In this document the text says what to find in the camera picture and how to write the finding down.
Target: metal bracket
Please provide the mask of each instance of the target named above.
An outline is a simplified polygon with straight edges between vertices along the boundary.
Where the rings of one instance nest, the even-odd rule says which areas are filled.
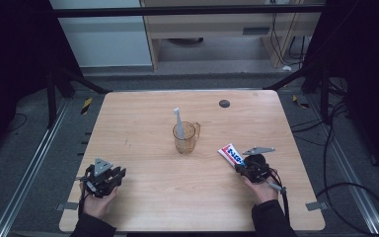
[[[78,209],[79,203],[77,202],[67,202],[67,203],[58,203],[56,206],[56,210],[65,210],[65,209]]]
[[[101,158],[95,158],[95,170],[94,170],[94,176],[97,177],[107,170],[109,170],[113,166],[112,163],[107,162]]]
[[[312,211],[312,210],[315,210],[315,209],[320,209],[320,210],[324,210],[324,209],[328,209],[329,206],[326,204],[326,202],[310,202],[310,203],[306,203],[306,207],[309,211]]]
[[[273,147],[254,147],[250,150],[245,151],[243,154],[244,155],[258,155],[258,154],[263,154],[267,152],[275,151],[275,148]]]

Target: measuring cup handle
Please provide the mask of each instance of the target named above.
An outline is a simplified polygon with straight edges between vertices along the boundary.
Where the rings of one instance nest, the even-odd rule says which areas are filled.
[[[199,133],[201,132],[201,124],[198,122],[193,122],[193,126],[195,127],[195,138],[199,139]]]

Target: gray floor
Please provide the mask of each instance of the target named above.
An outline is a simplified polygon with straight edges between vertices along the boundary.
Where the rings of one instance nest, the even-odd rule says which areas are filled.
[[[126,90],[179,90],[179,89],[260,89],[284,78],[290,72],[271,67],[259,39],[204,39],[199,44],[176,44],[164,40],[160,54],[159,68],[155,72],[133,72],[104,76],[90,74],[88,79],[107,89]],[[303,98],[296,80],[278,91],[290,125],[317,119],[313,108],[305,109],[292,101],[292,95]],[[67,200],[74,184],[86,141],[98,116],[104,95],[98,95],[88,88],[74,84],[77,92],[74,99],[57,96],[58,106],[67,103],[66,113],[59,130],[55,133],[38,173],[25,196],[11,226],[10,236],[63,236],[58,228],[61,211],[58,203]],[[304,97],[314,104],[319,93]],[[86,115],[80,115],[84,101],[93,98]],[[331,96],[334,105],[341,98]],[[17,113],[0,141],[0,217],[11,201],[18,184],[29,167],[30,161],[46,133],[47,106],[45,91],[38,91],[18,103]],[[353,120],[338,115],[334,118],[336,141],[351,169],[362,185],[379,196],[379,166],[370,162],[370,154],[356,130]],[[293,130],[306,127],[293,127]],[[314,192],[323,186],[323,154],[327,136],[323,126],[294,133],[297,146],[306,166]],[[328,183],[345,180],[340,162],[331,149],[327,158]],[[350,188],[342,187],[330,191],[337,210],[348,221],[368,231],[356,197]],[[376,212],[379,204],[374,202]],[[344,224],[331,209],[323,210],[326,220],[324,230],[316,233],[299,232],[300,236],[362,236]],[[133,233],[128,236],[253,236],[252,233]]]

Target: human hand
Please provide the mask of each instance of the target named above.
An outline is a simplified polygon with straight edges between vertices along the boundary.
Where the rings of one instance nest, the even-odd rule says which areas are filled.
[[[252,183],[246,176],[242,176],[245,185],[251,188],[256,198],[256,204],[261,204],[272,199],[278,199],[278,191],[267,182],[274,183],[272,177],[268,177],[266,182]]]
[[[83,191],[83,182],[81,182],[79,186],[81,191]],[[116,188],[117,187],[115,187],[108,196],[102,198],[94,197],[85,189],[84,195],[86,198],[83,212],[96,218],[103,219],[107,213],[110,202],[116,197]]]

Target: wooden table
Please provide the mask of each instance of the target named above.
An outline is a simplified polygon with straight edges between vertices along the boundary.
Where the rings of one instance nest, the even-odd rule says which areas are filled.
[[[230,107],[221,108],[221,100]],[[182,120],[201,124],[190,155],[174,145],[176,107]],[[254,146],[274,147],[265,158],[287,187],[292,227],[324,228],[321,211],[305,206],[316,199],[274,91],[109,93],[78,176],[97,157],[127,169],[106,218],[117,231],[252,231],[253,195],[217,152],[228,143],[241,154]],[[69,201],[79,196],[75,182]],[[73,231],[76,222],[77,211],[64,210],[60,229]]]

